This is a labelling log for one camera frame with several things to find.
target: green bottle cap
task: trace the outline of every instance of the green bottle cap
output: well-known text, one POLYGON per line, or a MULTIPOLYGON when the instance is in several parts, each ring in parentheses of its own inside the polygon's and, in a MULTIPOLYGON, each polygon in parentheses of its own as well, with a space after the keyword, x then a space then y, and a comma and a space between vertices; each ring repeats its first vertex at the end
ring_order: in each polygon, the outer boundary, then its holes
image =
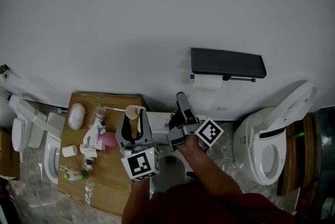
POLYGON ((85 170, 80 171, 82 173, 82 180, 86 180, 87 179, 87 172, 85 170))

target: plastic bottle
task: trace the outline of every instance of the plastic bottle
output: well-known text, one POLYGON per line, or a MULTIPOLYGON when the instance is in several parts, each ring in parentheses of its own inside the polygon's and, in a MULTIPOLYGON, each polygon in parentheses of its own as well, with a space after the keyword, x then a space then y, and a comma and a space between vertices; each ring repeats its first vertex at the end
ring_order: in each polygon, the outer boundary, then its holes
POLYGON ((64 177, 69 181, 85 180, 87 179, 87 172, 86 171, 68 171, 66 174, 64 174, 64 177))

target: person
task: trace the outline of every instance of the person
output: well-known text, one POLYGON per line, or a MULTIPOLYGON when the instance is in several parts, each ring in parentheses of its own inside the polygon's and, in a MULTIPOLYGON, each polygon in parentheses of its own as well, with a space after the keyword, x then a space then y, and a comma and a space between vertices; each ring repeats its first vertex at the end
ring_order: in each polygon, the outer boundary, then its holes
POLYGON ((295 223, 260 194, 243 194, 239 185, 199 147, 197 136, 177 145, 200 182, 176 185, 149 198, 149 179, 135 181, 122 224, 140 223, 295 223))

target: person's left arm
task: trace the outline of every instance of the person's left arm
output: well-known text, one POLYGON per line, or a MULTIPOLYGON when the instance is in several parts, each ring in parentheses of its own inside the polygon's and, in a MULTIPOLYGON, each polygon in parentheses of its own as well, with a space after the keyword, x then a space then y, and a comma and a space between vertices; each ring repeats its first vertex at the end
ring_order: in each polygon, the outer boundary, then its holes
POLYGON ((150 179, 135 181, 122 215, 122 224, 143 223, 148 215, 150 179))

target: red shirt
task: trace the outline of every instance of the red shirt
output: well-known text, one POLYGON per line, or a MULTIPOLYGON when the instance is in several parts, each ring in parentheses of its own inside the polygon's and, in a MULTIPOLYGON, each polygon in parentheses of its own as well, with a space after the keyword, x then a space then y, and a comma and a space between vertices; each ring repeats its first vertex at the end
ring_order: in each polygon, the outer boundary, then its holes
POLYGON ((150 201, 146 223, 295 223, 260 194, 213 196, 198 184, 170 188, 150 201))

